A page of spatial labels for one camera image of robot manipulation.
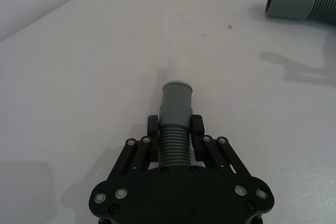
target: screw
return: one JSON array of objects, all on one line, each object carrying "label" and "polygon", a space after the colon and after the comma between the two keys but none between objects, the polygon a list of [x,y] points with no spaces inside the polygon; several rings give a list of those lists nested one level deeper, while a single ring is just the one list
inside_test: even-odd
[{"label": "screw", "polygon": [[106,194],[105,193],[98,193],[95,195],[93,201],[94,203],[102,203],[106,199]]},{"label": "screw", "polygon": [[133,144],[135,144],[135,141],[134,141],[133,139],[129,139],[129,140],[127,141],[127,144],[128,144],[128,145],[133,145]]},{"label": "screw", "polygon": [[192,166],[192,167],[190,167],[190,172],[191,173],[198,173],[198,168],[196,167],[196,166]]},{"label": "screw", "polygon": [[120,188],[115,192],[114,195],[117,199],[123,199],[127,195],[127,190],[125,188]]},{"label": "screw", "polygon": [[221,144],[226,144],[227,140],[223,137],[219,138],[218,141],[221,143]]},{"label": "screw", "polygon": [[148,143],[150,140],[151,140],[151,139],[150,139],[149,137],[144,137],[144,138],[142,139],[142,141],[143,141],[144,143]]},{"label": "screw", "polygon": [[119,206],[117,204],[113,204],[110,207],[110,213],[111,214],[115,215],[118,211],[119,211]]},{"label": "screw", "polygon": [[240,185],[236,186],[235,191],[240,196],[245,196],[247,194],[247,190],[244,186],[240,186]]},{"label": "screw", "polygon": [[167,174],[167,173],[169,173],[169,169],[167,167],[162,167],[160,172],[164,173],[164,174]]},{"label": "screw", "polygon": [[203,137],[203,140],[206,141],[206,142],[210,142],[211,138],[208,137],[208,136],[204,136],[204,137]]},{"label": "screw", "polygon": [[256,209],[256,206],[254,205],[254,203],[252,201],[248,201],[246,202],[245,205],[248,209],[250,209],[251,211],[253,211],[254,209]]},{"label": "screw", "polygon": [[260,198],[260,199],[267,199],[267,193],[265,192],[265,191],[263,191],[263,190],[260,190],[260,189],[258,189],[257,191],[256,191],[256,193],[257,193],[257,195],[258,195],[258,197]]}]

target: ribbed hose section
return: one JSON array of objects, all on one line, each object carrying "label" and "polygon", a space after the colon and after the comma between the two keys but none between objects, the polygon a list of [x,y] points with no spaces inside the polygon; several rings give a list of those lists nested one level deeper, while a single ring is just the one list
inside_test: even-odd
[{"label": "ribbed hose section", "polygon": [[336,25],[336,0],[315,0],[308,18]]},{"label": "ribbed hose section", "polygon": [[177,126],[160,130],[159,166],[190,165],[189,131]]}]

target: gray hose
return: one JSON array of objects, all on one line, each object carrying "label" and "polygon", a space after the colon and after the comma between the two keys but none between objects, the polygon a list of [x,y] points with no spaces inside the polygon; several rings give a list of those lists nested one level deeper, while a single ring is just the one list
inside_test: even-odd
[{"label": "gray hose", "polygon": [[163,87],[159,121],[159,165],[190,165],[191,94],[189,84],[169,82]]},{"label": "gray hose", "polygon": [[336,25],[336,0],[268,0],[266,16],[307,18]]}]

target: white table surface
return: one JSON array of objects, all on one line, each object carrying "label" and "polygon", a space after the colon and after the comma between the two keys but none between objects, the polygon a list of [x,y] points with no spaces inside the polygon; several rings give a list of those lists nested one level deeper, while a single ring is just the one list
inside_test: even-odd
[{"label": "white table surface", "polygon": [[264,223],[335,223],[336,30],[265,2],[72,0],[1,42],[0,223],[97,223],[89,195],[177,57],[206,132],[272,189]]}]

